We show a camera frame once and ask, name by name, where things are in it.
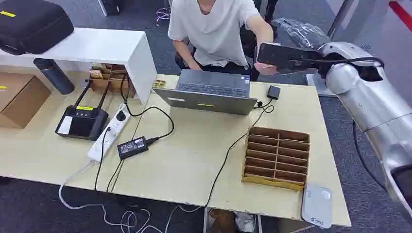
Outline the person's left hand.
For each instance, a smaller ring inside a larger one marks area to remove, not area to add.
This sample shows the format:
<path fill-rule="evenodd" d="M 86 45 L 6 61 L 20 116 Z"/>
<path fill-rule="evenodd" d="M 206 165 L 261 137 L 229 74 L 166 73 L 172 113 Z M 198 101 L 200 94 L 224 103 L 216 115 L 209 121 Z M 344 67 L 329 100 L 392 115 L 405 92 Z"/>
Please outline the person's left hand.
<path fill-rule="evenodd" d="M 262 75 L 270 76 L 278 73 L 277 66 L 274 65 L 256 62 L 254 67 Z"/>

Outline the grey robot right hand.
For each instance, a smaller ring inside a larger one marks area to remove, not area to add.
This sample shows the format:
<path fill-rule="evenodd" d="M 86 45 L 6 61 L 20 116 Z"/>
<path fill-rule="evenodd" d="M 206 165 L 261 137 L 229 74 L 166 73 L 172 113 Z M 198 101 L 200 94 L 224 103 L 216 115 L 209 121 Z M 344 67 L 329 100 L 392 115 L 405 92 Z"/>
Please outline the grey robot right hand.
<path fill-rule="evenodd" d="M 295 45 L 301 48 L 318 50 L 323 45 L 331 42 L 324 31 L 309 23 L 281 17 L 272 20 L 272 24 L 278 29 L 284 30 Z"/>

